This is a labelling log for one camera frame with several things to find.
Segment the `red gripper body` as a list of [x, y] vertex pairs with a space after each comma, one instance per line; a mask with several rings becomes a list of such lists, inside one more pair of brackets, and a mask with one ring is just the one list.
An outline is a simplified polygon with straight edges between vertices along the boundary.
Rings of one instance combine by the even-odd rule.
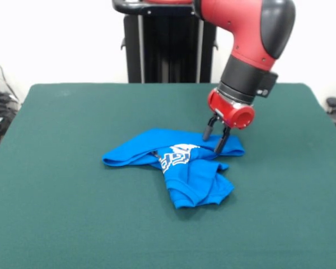
[[254, 108], [223, 96], [217, 88], [208, 95], [208, 106], [217, 114], [218, 120], [230, 128], [244, 129], [255, 117]]

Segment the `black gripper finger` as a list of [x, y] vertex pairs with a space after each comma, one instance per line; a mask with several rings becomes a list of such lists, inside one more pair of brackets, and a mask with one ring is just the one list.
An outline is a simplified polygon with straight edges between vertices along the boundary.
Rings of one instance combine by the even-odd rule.
[[213, 131], [213, 126], [218, 120], [218, 115], [214, 114], [208, 121], [208, 124], [203, 133], [203, 140], [208, 140]]
[[221, 153], [228, 138], [230, 136], [230, 127], [229, 126], [225, 126], [224, 129], [223, 129], [223, 135], [222, 137], [220, 138], [218, 144], [216, 145], [215, 149], [214, 149], [214, 152], [215, 153]]

